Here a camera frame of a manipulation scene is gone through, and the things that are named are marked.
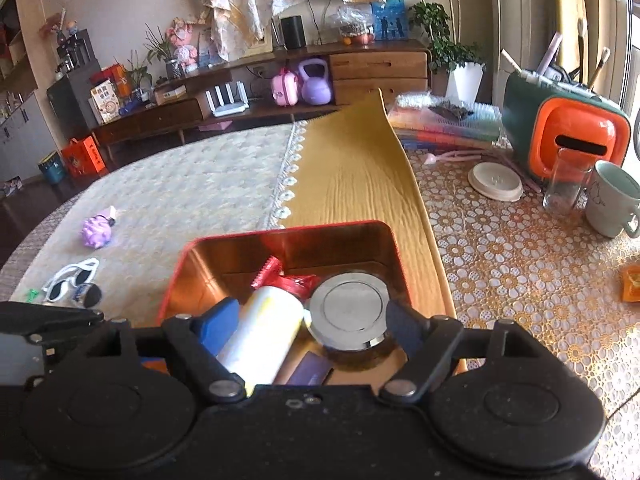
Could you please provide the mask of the white yellow pill bottle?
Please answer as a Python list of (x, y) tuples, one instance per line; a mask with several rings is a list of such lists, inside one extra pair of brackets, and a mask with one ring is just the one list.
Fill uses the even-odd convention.
[(238, 328), (217, 354), (230, 373), (243, 379), (248, 396), (276, 379), (303, 317), (303, 303), (283, 289), (265, 286), (250, 295)]

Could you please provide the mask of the round jar silver lid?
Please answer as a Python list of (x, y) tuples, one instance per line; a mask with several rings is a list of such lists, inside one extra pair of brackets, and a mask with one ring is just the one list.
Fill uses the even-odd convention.
[(387, 329), (389, 302), (382, 278), (367, 272), (335, 274), (306, 301), (307, 330), (342, 372), (398, 368), (406, 357)]

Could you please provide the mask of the purple eraser block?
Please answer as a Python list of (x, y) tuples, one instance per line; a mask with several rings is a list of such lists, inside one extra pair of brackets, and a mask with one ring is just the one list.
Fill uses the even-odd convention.
[(332, 363), (324, 356), (307, 352), (293, 370), (288, 386), (321, 386), (333, 372)]

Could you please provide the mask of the red plastic clip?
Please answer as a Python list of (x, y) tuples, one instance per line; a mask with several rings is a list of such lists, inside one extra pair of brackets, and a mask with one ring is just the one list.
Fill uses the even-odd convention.
[(250, 287), (254, 290), (266, 286), (275, 287), (304, 302), (310, 298), (320, 282), (321, 280), (316, 274), (285, 274), (281, 260), (271, 256), (256, 274)]

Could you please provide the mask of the cream quilted table mat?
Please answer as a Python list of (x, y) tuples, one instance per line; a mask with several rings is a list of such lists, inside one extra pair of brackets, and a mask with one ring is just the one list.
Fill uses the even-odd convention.
[[(82, 192), (35, 255), (10, 299), (26, 300), (66, 264), (98, 258), (107, 318), (154, 323), (183, 248), (218, 234), (280, 229), (306, 122), (214, 136), (133, 162)], [(84, 221), (114, 206), (112, 238), (84, 245)]]

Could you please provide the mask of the stack of colourful books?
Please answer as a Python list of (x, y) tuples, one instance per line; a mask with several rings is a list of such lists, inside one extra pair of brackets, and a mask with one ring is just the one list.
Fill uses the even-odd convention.
[(402, 144), (412, 148), (492, 148), (504, 138), (498, 107), (407, 92), (387, 110)]

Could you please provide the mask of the pale green mug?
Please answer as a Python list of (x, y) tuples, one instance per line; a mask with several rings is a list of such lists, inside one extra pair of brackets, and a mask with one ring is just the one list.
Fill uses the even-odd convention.
[(586, 219), (608, 238), (620, 232), (638, 238), (639, 194), (639, 183), (630, 174), (612, 162), (598, 160), (588, 186)]

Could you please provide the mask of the white wifi router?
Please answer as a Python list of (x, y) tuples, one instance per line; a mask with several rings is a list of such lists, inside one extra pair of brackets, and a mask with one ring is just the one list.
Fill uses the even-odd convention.
[(215, 86), (205, 91), (210, 111), (216, 118), (241, 114), (250, 108), (242, 81), (230, 81), (223, 87)]

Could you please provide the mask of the orange green tissue box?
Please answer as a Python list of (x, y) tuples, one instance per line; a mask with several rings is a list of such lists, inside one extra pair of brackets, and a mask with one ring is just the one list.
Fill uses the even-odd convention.
[(527, 70), (506, 78), (502, 123), (516, 160), (539, 180), (551, 178), (562, 148), (620, 166), (631, 140), (616, 103)]

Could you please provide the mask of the pink toy suitcase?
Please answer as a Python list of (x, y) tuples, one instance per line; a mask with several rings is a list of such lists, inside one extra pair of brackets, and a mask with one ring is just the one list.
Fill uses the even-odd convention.
[(291, 107), (298, 103), (298, 77), (292, 70), (282, 67), (271, 79), (270, 86), (273, 101), (277, 106)]

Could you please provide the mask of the blue paper bag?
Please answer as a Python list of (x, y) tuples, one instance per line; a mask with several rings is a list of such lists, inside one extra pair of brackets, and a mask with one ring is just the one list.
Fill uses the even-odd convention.
[(404, 0), (385, 0), (371, 3), (376, 41), (407, 40), (408, 15)]

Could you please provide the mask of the black cylinder speaker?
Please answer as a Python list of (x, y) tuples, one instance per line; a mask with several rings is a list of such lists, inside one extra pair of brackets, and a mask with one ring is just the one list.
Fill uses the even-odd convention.
[(286, 50), (298, 50), (306, 47), (304, 23), (300, 15), (281, 18), (280, 25)]

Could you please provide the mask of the bag of fruit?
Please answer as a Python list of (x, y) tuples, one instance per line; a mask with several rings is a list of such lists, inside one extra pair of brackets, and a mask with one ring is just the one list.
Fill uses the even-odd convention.
[(332, 15), (345, 46), (365, 46), (375, 42), (374, 17), (363, 6), (339, 6)]

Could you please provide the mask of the white tower air conditioner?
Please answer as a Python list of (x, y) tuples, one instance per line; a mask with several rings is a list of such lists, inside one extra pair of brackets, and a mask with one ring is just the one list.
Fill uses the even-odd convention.
[(534, 68), (554, 33), (554, 0), (491, 0), (494, 21), (492, 102), (503, 104), (506, 80), (513, 67), (501, 55), (506, 50), (523, 68)]

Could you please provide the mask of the yellow curtain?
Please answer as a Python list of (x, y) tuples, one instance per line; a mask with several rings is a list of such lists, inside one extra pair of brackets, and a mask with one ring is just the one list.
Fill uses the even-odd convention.
[(560, 62), (582, 69), (582, 82), (612, 98), (624, 82), (629, 46), (628, 0), (555, 0)]

